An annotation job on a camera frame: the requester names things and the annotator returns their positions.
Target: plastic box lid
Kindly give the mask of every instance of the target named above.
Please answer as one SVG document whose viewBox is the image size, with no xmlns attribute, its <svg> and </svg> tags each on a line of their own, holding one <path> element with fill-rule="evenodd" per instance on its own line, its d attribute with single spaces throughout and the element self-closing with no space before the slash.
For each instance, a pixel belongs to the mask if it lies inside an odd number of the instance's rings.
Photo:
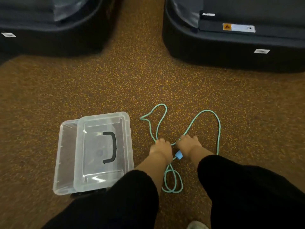
<svg viewBox="0 0 305 229">
<path fill-rule="evenodd" d="M 78 121 L 74 188 L 107 188 L 134 168 L 130 119 L 126 112 L 82 117 Z"/>
<path fill-rule="evenodd" d="M 77 127 L 78 120 L 65 121 L 60 126 L 53 183 L 58 195 L 77 192 L 73 187 Z"/>
</svg>

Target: black treadmill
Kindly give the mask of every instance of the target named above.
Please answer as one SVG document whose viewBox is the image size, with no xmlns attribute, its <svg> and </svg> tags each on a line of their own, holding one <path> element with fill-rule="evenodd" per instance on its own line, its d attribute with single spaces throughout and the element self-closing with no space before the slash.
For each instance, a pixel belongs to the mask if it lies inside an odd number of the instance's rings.
<svg viewBox="0 0 305 229">
<path fill-rule="evenodd" d="M 77 56 L 102 50 L 121 0 L 0 0 L 0 53 Z"/>
<path fill-rule="evenodd" d="M 305 0 L 165 0 L 162 35 L 191 63 L 305 70 Z"/>
</svg>

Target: teal jump rope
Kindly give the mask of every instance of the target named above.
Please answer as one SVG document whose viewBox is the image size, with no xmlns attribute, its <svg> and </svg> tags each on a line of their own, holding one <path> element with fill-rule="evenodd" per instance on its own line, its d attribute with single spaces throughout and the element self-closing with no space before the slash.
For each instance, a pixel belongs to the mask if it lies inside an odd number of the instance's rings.
<svg viewBox="0 0 305 229">
<path fill-rule="evenodd" d="M 153 111 L 154 111 L 157 107 L 159 107 L 159 106 L 161 106 L 161 105 L 165 107 L 165 112 L 164 112 L 164 114 L 163 114 L 161 120 L 160 120 L 159 123 L 158 123 L 157 131 L 156 131 L 156 138 L 154 138 L 153 133 L 152 133 L 152 126 L 151 126 L 150 120 L 146 119 L 145 117 L 149 116 L 151 113 L 153 113 Z M 216 155 L 218 155 L 218 153 L 219 153 L 219 140 L 220 140 L 221 125 L 220 125 L 220 120 L 219 120 L 217 114 L 216 114 L 215 112 L 213 112 L 212 110 L 203 110 L 203 111 L 199 112 L 199 113 L 194 117 L 194 119 L 191 121 L 191 123 L 189 124 L 189 127 L 187 128 L 187 130 L 184 132 L 183 135 L 185 135 L 185 134 L 188 133 L 189 129 L 191 128 L 191 126 L 192 126 L 192 124 L 194 123 L 194 121 L 196 120 L 196 118 L 197 118 L 201 113 L 203 113 L 203 112 L 211 112 L 211 113 L 213 113 L 213 114 L 215 115 L 216 119 L 218 120 L 219 129 L 218 129 L 217 152 L 216 152 Z M 167 113 L 167 106 L 166 106 L 165 104 L 157 104 L 148 114 L 143 115 L 142 117 L 140 117 L 140 120 L 142 120 L 142 121 L 148 121 L 148 123 L 149 123 L 149 132 L 150 132 L 150 135 L 151 135 L 152 139 L 153 139 L 155 142 L 156 142 L 156 140 L 158 139 L 158 130 L 159 130 L 160 124 L 161 124 L 162 120 L 164 119 L 166 113 Z M 175 157 L 173 158 L 173 161 L 174 161 L 176 158 L 178 158 L 179 160 L 182 158 L 182 154 L 181 154 L 180 150 L 176 153 Z M 173 172 L 173 176 L 174 176 L 174 178 L 175 178 L 175 185 L 174 185 L 174 187 L 173 187 L 172 189 L 168 187 L 167 182 L 166 182 L 166 175 L 167 175 L 168 172 Z M 176 174 L 178 175 L 178 177 L 179 177 L 179 179 L 180 179 L 180 182 L 181 182 L 181 188 L 180 188 L 180 190 L 178 190 L 178 191 L 176 191 L 176 187 L 177 187 L 177 177 L 176 177 Z M 171 163 L 167 166 L 167 168 L 166 168 L 166 170 L 165 170 L 165 173 L 164 173 L 164 183 L 165 183 L 165 187 L 166 187 L 167 190 L 164 189 L 163 187 L 162 187 L 162 190 L 163 190 L 164 192 L 166 192 L 166 193 L 174 193 L 174 194 L 177 194 L 177 193 L 180 193 L 180 192 L 183 190 L 182 178 L 181 178 L 180 174 L 178 173 L 178 171 L 173 169 L 173 166 L 172 166 Z"/>
</svg>

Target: shoe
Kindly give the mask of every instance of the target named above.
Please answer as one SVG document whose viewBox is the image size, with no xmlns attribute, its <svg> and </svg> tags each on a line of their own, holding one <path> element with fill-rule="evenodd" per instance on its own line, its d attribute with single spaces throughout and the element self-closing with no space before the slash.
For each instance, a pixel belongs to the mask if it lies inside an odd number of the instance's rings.
<svg viewBox="0 0 305 229">
<path fill-rule="evenodd" d="M 192 221 L 186 229 L 209 229 L 209 228 L 199 221 Z"/>
</svg>

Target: speckled rubber flooring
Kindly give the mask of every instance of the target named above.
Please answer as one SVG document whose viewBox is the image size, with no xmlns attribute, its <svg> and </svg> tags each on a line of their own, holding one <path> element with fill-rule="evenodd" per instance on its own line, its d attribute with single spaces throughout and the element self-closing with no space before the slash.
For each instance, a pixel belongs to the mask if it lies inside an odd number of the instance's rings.
<svg viewBox="0 0 305 229">
<path fill-rule="evenodd" d="M 160 135 L 174 141 L 203 109 L 222 123 L 220 155 L 271 169 L 305 191 L 305 74 L 271 74 L 195 66 L 170 57 L 162 38 L 164 0 L 125 0 L 116 29 L 100 55 L 73 59 L 19 56 L 0 66 L 0 228 L 40 228 L 69 196 L 52 191 L 61 122 L 126 111 L 135 165 L 152 139 L 139 117 L 168 106 Z M 149 118 L 154 130 L 163 109 Z M 190 134 L 216 150 L 211 113 Z M 192 165 L 173 163 L 180 194 L 162 193 L 156 229 L 210 225 L 211 201 Z"/>
</svg>

